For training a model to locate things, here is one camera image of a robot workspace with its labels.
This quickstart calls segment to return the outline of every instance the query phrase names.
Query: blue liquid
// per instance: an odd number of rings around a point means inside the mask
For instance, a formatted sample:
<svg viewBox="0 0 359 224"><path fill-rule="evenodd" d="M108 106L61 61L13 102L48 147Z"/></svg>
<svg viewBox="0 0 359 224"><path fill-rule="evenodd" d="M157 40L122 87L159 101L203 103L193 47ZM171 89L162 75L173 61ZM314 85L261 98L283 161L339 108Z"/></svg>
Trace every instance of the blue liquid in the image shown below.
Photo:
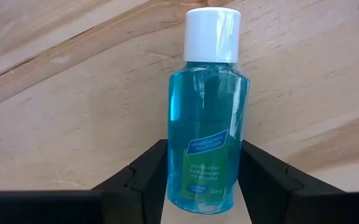
<svg viewBox="0 0 359 224"><path fill-rule="evenodd" d="M202 214L216 214L233 206L234 184L240 159L243 117L247 102L249 80L241 75L235 64L188 62L173 74L169 81L168 117L168 199L181 209ZM221 164L219 181L221 189L211 197L186 192L182 185L184 157L190 142L227 131L225 149L221 154L202 157L200 164ZM205 186L205 182L192 179L192 186Z"/></svg>

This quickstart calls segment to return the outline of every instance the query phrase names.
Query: wooden surface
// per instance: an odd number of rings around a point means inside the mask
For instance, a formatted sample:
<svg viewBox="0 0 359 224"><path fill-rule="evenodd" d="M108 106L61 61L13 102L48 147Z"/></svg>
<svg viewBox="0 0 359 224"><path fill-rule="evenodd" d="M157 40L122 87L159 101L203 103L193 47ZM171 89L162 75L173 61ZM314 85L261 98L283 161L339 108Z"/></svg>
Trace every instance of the wooden surface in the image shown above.
<svg viewBox="0 0 359 224"><path fill-rule="evenodd" d="M245 138L359 190L359 0L0 0L0 189L90 189L166 138L185 12L223 5L243 15ZM236 200L166 203L163 223L244 223Z"/></svg>

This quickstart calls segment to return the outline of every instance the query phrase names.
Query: bottle shoulder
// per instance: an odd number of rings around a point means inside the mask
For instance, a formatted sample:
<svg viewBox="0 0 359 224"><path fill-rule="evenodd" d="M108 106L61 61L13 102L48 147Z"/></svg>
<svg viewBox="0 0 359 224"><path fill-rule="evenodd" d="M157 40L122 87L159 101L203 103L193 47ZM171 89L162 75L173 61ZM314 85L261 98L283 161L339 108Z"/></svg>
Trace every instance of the bottle shoulder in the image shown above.
<svg viewBox="0 0 359 224"><path fill-rule="evenodd" d="M237 67L233 66L223 66L223 65L208 65L208 66L184 66L180 70L176 71L171 75L172 77L179 78L181 76L201 76L201 77L210 77L210 76L226 76L232 78L240 78L246 82L249 82L248 77L244 72L239 70Z"/></svg>

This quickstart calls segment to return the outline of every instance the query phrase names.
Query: plastic bottle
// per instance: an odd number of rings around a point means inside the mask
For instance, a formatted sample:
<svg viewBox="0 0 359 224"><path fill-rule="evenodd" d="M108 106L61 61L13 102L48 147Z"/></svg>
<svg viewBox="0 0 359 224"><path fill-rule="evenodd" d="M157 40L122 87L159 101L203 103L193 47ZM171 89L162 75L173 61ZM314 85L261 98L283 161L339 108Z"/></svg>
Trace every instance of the plastic bottle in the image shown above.
<svg viewBox="0 0 359 224"><path fill-rule="evenodd" d="M249 80L237 70L240 13L186 14L185 67L169 81L168 198L214 214L233 206Z"/></svg>

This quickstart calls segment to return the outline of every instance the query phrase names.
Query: green label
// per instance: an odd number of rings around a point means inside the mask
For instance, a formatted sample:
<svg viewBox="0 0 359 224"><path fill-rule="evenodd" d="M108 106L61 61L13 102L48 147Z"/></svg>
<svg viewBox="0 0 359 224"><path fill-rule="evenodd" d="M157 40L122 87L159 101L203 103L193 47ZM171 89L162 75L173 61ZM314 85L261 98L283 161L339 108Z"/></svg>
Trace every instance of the green label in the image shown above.
<svg viewBox="0 0 359 224"><path fill-rule="evenodd" d="M204 202L223 199L227 163L228 130L194 139L184 150L182 192L185 197Z"/></svg>

